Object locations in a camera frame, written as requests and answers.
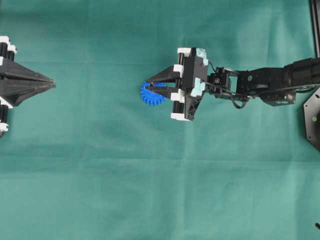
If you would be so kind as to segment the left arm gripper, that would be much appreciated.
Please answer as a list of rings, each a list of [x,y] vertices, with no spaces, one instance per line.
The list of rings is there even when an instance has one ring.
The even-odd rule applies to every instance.
[[[8,36],[0,37],[0,137],[9,130],[8,112],[24,100],[56,87],[56,81],[14,62],[17,48]]]

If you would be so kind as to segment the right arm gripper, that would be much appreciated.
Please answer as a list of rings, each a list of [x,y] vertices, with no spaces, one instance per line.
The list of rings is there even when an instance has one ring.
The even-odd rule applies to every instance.
[[[208,65],[206,50],[199,47],[179,47],[179,61],[148,78],[147,83],[174,83],[181,79],[178,87],[154,86],[148,89],[174,102],[170,117],[178,121],[193,121],[206,90]]]

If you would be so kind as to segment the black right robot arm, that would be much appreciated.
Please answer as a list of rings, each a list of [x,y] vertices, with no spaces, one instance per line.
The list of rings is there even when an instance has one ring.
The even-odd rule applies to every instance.
[[[177,54],[178,63],[147,79],[145,88],[173,101],[170,117],[178,121],[193,121],[205,94],[229,100],[237,109],[254,98],[271,106],[284,106],[294,104],[297,93],[320,85],[319,58],[254,70],[217,67],[209,73],[212,63],[205,49],[180,47]]]

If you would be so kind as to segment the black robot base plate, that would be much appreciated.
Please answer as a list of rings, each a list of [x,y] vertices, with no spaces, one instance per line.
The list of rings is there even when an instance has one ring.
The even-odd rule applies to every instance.
[[[304,103],[304,125],[306,139],[320,151],[320,89],[318,88]]]

